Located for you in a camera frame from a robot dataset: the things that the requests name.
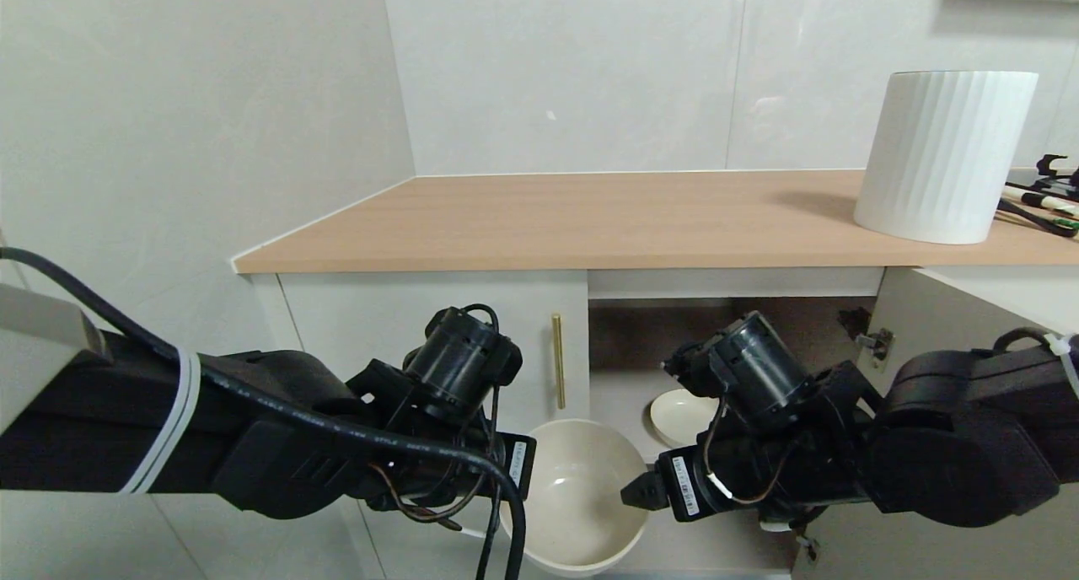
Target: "wire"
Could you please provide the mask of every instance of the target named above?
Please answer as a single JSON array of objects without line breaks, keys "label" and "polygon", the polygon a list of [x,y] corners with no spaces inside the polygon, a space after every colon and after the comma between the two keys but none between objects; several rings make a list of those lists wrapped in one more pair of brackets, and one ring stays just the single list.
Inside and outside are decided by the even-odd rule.
[{"label": "wire", "polygon": [[488,316],[490,316],[490,318],[491,318],[491,328],[492,328],[492,330],[494,330],[495,333],[498,333],[498,316],[495,314],[493,307],[488,306],[488,304],[469,304],[466,307],[462,307],[461,310],[462,312],[473,312],[473,310],[482,310],[482,312],[486,312],[486,314]]},{"label": "wire", "polygon": [[994,354],[1005,354],[1008,353],[1008,347],[1013,345],[1015,342],[1024,341],[1024,339],[1035,339],[1035,341],[1040,342],[1044,346],[1049,346],[1049,339],[1047,335],[1049,331],[1042,330],[1040,327],[1017,327],[1014,330],[1009,331],[1007,334],[1000,335],[997,342],[993,343]]},{"label": "wire", "polygon": [[771,475],[771,481],[768,482],[768,486],[764,488],[764,492],[760,492],[759,495],[752,496],[752,498],[742,499],[732,497],[730,499],[735,500],[735,502],[738,502],[739,505],[755,505],[767,498],[767,496],[771,494],[771,491],[776,488],[776,484],[779,483],[779,475],[783,472],[783,466],[787,465],[787,460],[791,457],[791,454],[794,453],[794,450],[798,448],[798,444],[800,440],[794,439],[794,441],[790,442],[790,445],[787,445],[787,451],[783,452],[783,456],[779,459],[779,466],[776,466],[776,473]]},{"label": "wire", "polygon": [[776,466],[776,472],[773,473],[771,480],[768,482],[768,486],[764,488],[764,492],[756,496],[752,496],[752,498],[739,498],[732,494],[723,482],[716,479],[715,473],[712,472],[712,460],[708,456],[708,451],[712,446],[712,438],[715,437],[715,429],[720,426],[720,420],[723,419],[725,415],[727,415],[727,399],[726,397],[722,397],[720,400],[720,406],[715,410],[715,416],[712,418],[712,426],[708,427],[708,434],[705,437],[705,452],[702,456],[705,457],[705,471],[708,472],[708,479],[712,481],[712,483],[719,487],[727,498],[735,500],[735,502],[738,502],[739,505],[755,505],[767,498],[767,496],[771,494],[771,491],[776,488],[776,484],[779,483],[779,475],[783,472],[783,466],[787,465],[787,459],[791,457],[794,450],[797,450],[801,439],[794,439],[794,441],[790,442],[790,445],[787,445],[787,451],[783,452],[782,457],[780,457],[779,466]]},{"label": "wire", "polygon": [[[488,447],[489,454],[494,454],[494,436],[498,425],[498,387],[494,387],[491,392],[491,441]],[[483,536],[483,549],[479,552],[479,563],[476,565],[476,580],[483,580],[487,577],[487,564],[491,557],[491,547],[494,546],[494,534],[498,530],[498,506],[502,503],[502,488],[497,483],[491,482],[493,492],[491,494],[491,515],[487,520],[487,534]]]},{"label": "wire", "polygon": [[1011,201],[1008,199],[998,201],[997,210],[1010,212],[1010,215],[1017,215],[1022,219],[1027,219],[1037,226],[1041,226],[1042,230],[1049,232],[1049,234],[1056,234],[1057,237],[1075,238],[1075,235],[1079,234],[1079,230],[1075,230],[1075,227],[1061,226],[1058,223],[1053,223],[1053,220],[1041,218],[1039,215],[1033,215],[1033,212],[1024,210],[1024,208],[1019,207],[1019,205],[1011,203]]},{"label": "wire", "polygon": [[382,481],[386,484],[386,487],[390,488],[390,495],[393,496],[394,503],[397,505],[397,510],[399,510],[405,516],[409,517],[410,520],[416,523],[440,523],[460,513],[461,511],[464,510],[465,507],[468,506],[469,502],[472,502],[473,498],[479,492],[480,486],[483,484],[483,480],[487,479],[487,474],[481,473],[479,479],[476,481],[476,484],[473,485],[473,488],[470,488],[470,491],[468,492],[468,494],[464,496],[464,498],[462,498],[455,505],[453,505],[450,508],[447,508],[443,511],[433,511],[426,507],[420,507],[418,505],[409,503],[402,500],[400,494],[397,493],[397,488],[394,487],[394,482],[390,479],[388,473],[386,473],[386,471],[382,469],[382,466],[378,466],[373,462],[370,462],[367,466],[370,466],[371,469],[373,469],[377,473],[379,473],[379,477],[382,478]]},{"label": "wire", "polygon": [[[19,264],[31,266],[31,268],[44,274],[49,279],[54,280],[59,287],[66,289],[69,294],[73,295],[80,303],[85,304],[86,307],[99,315],[101,319],[111,322],[113,327],[118,328],[127,337],[141,343],[142,346],[154,350],[158,356],[166,358],[168,361],[179,361],[176,346],[163,341],[156,334],[148,331],[147,328],[133,321],[123,312],[120,312],[112,304],[109,304],[108,301],[105,301],[103,296],[97,295],[93,289],[86,287],[83,281],[77,279],[76,276],[72,276],[66,270],[60,268],[60,266],[53,264],[46,258],[40,257],[38,253],[28,252],[26,249],[3,246],[0,247],[0,260],[16,261]],[[517,486],[508,473],[486,456],[461,448],[461,446],[448,446],[435,441],[428,441],[428,439],[404,437],[404,434],[395,434],[390,431],[353,425],[317,414],[316,412],[309,412],[303,410],[303,408],[296,406],[296,404],[281,400],[278,397],[269,395],[269,392],[254,388],[251,385],[237,379],[237,377],[220,372],[220,370],[213,368],[213,365],[203,364],[202,376],[221,390],[232,392],[236,397],[243,397],[243,399],[249,400],[249,402],[258,404],[260,408],[276,412],[276,414],[292,419],[292,422],[315,427],[319,431],[333,431],[333,433],[346,439],[353,439],[353,441],[364,444],[384,446],[384,448],[394,452],[426,454],[426,456],[477,466],[480,471],[490,473],[497,481],[498,485],[502,486],[507,503],[509,505],[509,514],[513,519],[509,558],[506,562],[505,578],[507,580],[516,580],[520,576],[521,561],[523,561],[524,556],[524,502],[521,500],[520,493],[517,492]]]}]

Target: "beige bowl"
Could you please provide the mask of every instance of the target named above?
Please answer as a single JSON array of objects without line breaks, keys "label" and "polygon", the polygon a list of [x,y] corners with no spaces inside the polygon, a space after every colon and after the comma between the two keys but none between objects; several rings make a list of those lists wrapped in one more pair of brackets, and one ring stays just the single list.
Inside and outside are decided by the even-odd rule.
[{"label": "beige bowl", "polygon": [[667,445],[694,445],[697,433],[708,430],[718,406],[720,402],[716,399],[694,397],[685,388],[674,388],[653,400],[648,417],[659,439]]},{"label": "beige bowl", "polygon": [[[647,470],[628,439],[590,419],[556,419],[536,439],[524,554],[565,578],[599,574],[626,556],[644,531],[647,511],[622,503],[619,492]],[[502,503],[502,529],[513,527]]]}]

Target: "small plate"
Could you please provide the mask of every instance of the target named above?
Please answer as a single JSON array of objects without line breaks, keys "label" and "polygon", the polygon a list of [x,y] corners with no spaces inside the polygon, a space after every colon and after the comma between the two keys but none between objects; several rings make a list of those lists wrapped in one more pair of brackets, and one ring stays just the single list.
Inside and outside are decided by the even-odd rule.
[{"label": "small plate", "polygon": [[694,397],[685,388],[678,388],[656,397],[648,406],[648,417],[667,445],[694,445],[697,433],[708,430],[719,406],[716,399]]}]

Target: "white cylindrical container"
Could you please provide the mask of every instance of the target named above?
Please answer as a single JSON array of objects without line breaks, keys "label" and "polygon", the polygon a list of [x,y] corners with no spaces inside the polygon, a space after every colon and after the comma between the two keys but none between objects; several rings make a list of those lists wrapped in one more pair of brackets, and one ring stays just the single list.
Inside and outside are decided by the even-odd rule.
[{"label": "white cylindrical container", "polygon": [[892,74],[855,222],[916,241],[982,243],[1037,84],[1035,72]]}]

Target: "wall tile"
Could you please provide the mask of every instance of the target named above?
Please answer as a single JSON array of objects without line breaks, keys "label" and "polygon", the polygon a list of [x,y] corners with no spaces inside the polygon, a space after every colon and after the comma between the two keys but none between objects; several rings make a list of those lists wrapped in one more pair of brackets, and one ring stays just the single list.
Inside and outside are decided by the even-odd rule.
[{"label": "wall tile", "polygon": [[254,285],[236,276],[228,261],[214,262],[127,312],[166,341],[199,353],[273,350],[276,345]]},{"label": "wall tile", "polygon": [[416,172],[721,168],[742,0],[387,0]]},{"label": "wall tile", "polygon": [[6,237],[105,295],[412,176],[383,0],[4,0],[3,28]]},{"label": "wall tile", "polygon": [[1016,164],[1043,153],[1079,38],[1070,5],[747,0],[728,168],[863,168],[891,72],[1040,72]]},{"label": "wall tile", "polygon": [[150,496],[4,492],[0,578],[204,580]]},{"label": "wall tile", "polygon": [[330,506],[288,522],[288,535],[262,580],[363,580],[364,566],[341,510]]},{"label": "wall tile", "polygon": [[1071,58],[1071,70],[1056,108],[1046,153],[1067,154],[1067,161],[1053,163],[1054,165],[1079,164],[1079,51]]},{"label": "wall tile", "polygon": [[[273,348],[229,258],[414,174],[384,0],[3,0],[0,17],[4,238],[169,341]],[[162,507],[181,542],[149,498],[4,493],[0,577],[201,578],[189,541],[214,578],[258,577],[300,556],[276,548],[287,531],[313,577],[358,575],[340,523],[305,540],[210,501]]]},{"label": "wall tile", "polygon": [[207,580],[259,580],[286,548],[290,521],[240,511],[215,494],[152,496]]}]

